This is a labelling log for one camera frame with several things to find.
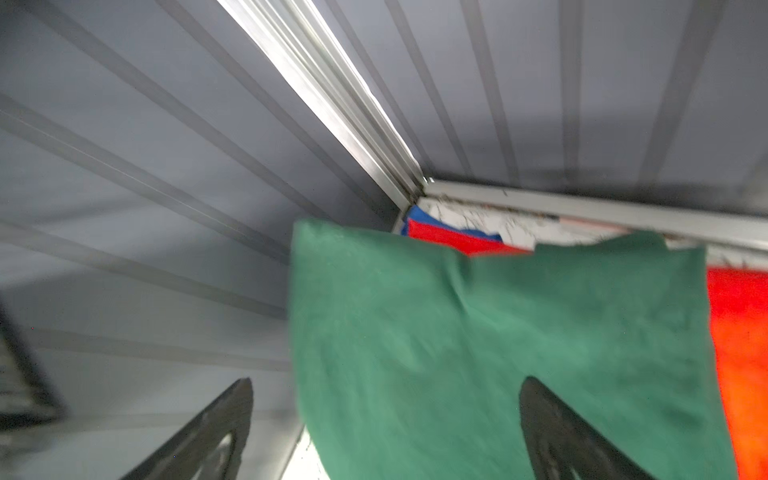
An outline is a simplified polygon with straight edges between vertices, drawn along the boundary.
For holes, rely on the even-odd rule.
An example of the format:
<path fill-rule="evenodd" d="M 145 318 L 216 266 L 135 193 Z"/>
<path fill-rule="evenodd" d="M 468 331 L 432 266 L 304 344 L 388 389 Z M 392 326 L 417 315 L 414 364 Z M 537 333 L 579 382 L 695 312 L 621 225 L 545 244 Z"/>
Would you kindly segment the green t-shirt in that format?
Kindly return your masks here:
<path fill-rule="evenodd" d="M 297 404 L 333 479 L 529 479 L 525 378 L 658 479 L 737 475 L 706 252 L 654 233 L 467 256 L 304 220 L 289 326 Z"/>

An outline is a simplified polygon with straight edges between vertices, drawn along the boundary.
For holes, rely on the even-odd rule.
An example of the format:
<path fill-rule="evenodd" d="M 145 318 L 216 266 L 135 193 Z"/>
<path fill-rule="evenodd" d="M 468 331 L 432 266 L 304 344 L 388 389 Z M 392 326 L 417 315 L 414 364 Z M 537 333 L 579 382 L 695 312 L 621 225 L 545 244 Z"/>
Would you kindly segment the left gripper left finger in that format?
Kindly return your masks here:
<path fill-rule="evenodd" d="M 236 380 L 126 479 L 235 479 L 250 432 L 252 382 Z"/>

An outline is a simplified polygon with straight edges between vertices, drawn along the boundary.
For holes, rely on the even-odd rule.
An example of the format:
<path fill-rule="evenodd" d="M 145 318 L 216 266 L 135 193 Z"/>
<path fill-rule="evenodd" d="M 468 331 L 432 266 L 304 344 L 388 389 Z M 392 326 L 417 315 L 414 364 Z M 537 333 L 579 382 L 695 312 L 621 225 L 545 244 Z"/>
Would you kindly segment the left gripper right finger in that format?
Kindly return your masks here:
<path fill-rule="evenodd" d="M 536 479 L 649 479 L 539 379 L 519 391 L 520 425 Z"/>

